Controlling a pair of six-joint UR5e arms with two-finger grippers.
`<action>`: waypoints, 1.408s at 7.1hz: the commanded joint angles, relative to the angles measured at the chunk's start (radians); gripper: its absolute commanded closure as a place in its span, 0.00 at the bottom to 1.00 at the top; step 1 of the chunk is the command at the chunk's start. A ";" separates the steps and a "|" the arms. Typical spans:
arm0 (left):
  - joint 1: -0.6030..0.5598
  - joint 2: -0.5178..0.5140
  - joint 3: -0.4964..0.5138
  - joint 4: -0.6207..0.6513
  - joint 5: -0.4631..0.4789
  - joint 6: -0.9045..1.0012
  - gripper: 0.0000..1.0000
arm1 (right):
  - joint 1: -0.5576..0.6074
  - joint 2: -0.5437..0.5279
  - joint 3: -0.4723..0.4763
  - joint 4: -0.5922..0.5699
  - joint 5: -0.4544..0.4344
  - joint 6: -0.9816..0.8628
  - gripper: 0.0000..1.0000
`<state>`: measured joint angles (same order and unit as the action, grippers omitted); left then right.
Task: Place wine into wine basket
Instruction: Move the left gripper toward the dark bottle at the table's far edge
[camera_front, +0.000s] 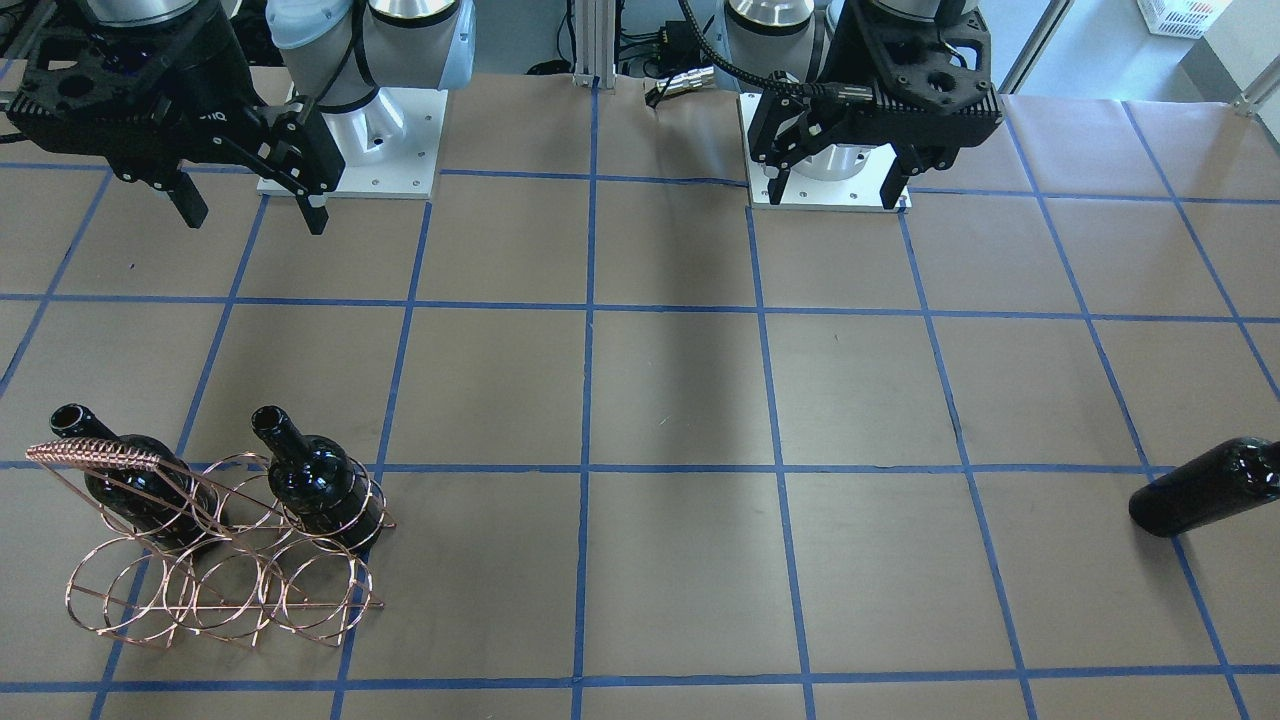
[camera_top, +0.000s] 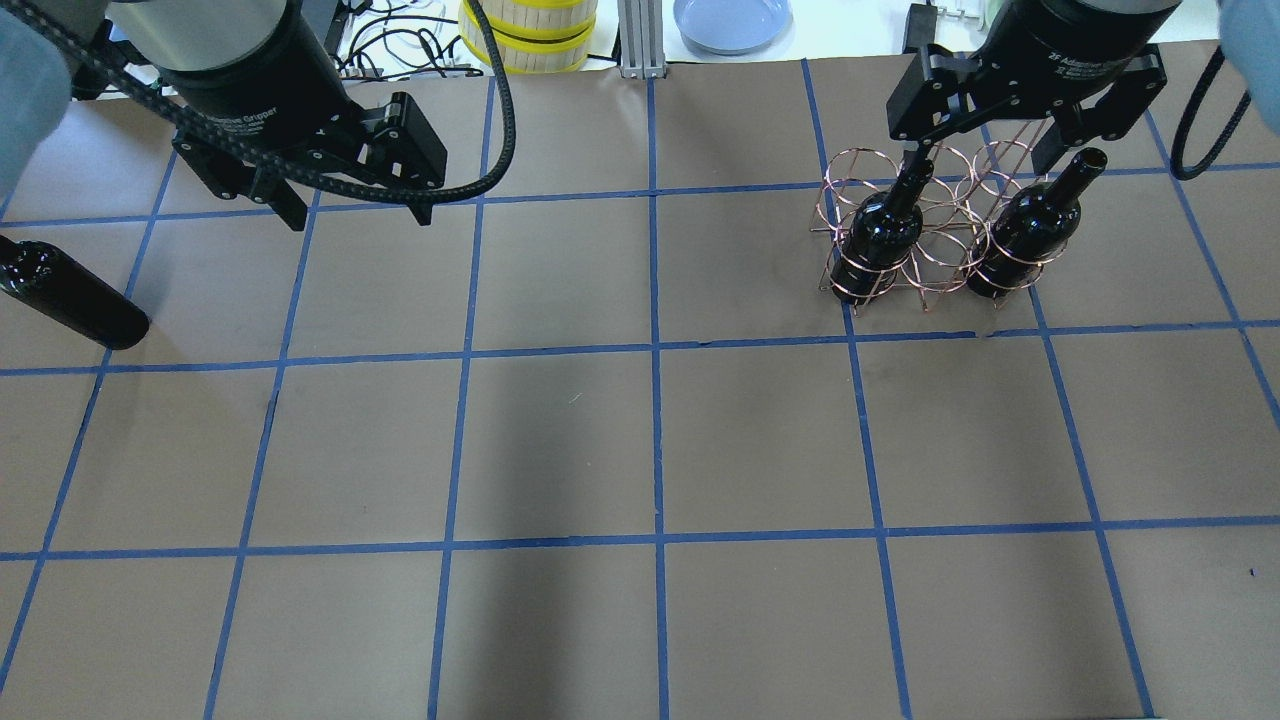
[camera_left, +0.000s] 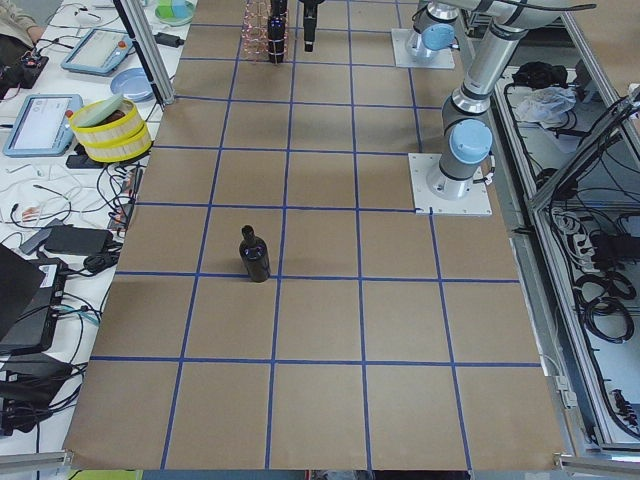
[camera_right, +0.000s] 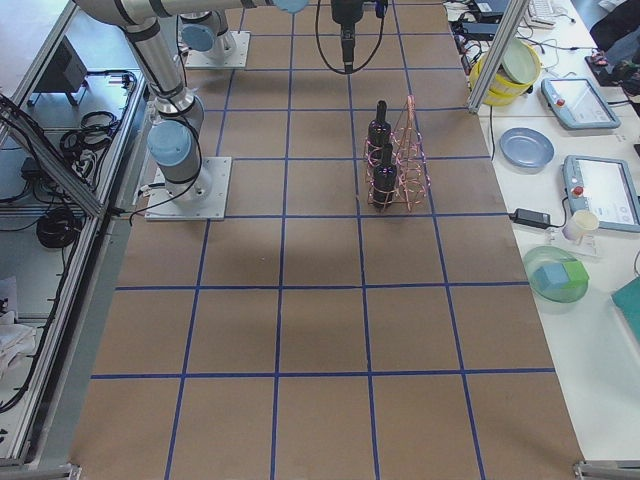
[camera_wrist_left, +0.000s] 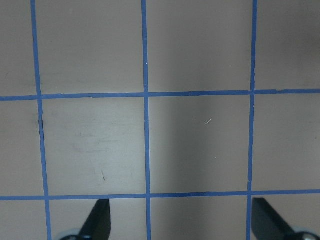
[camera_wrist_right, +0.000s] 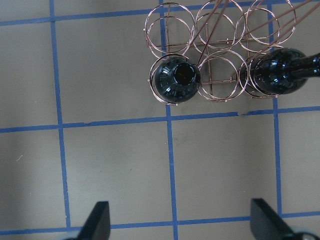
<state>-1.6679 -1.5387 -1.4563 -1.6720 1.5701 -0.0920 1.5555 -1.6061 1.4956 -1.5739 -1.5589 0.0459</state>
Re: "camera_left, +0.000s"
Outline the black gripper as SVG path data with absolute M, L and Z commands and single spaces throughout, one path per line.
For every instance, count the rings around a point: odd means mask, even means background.
M 301 3 L 303 5 L 304 50 L 312 52 L 316 39 L 318 7 L 323 3 L 323 0 L 302 0 Z

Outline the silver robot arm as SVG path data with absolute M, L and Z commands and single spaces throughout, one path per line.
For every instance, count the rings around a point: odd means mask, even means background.
M 318 6 L 321 1 L 302 1 L 304 48 L 312 52 L 315 44 Z M 449 48 L 455 39 L 454 22 L 458 8 L 438 1 L 420 1 L 412 16 L 412 32 L 405 49 L 415 59 L 426 59 Z
M 480 164 L 488 157 L 493 135 L 486 112 L 494 87 L 527 32 L 555 21 L 563 12 L 594 9 L 569 1 L 428 1 L 421 11 L 425 28 L 447 25 L 459 10 L 492 18 L 461 85 L 442 110 L 445 149 L 427 174 L 430 190 L 440 198 L 464 198 Z

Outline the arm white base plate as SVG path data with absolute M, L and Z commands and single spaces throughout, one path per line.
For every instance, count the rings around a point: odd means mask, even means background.
M 392 46 L 396 67 L 453 70 L 454 28 L 432 25 L 422 33 L 413 29 L 392 29 Z
M 416 215 L 488 217 L 492 208 L 480 166 L 466 180 L 452 180 L 440 170 L 438 153 L 410 153 L 409 172 Z

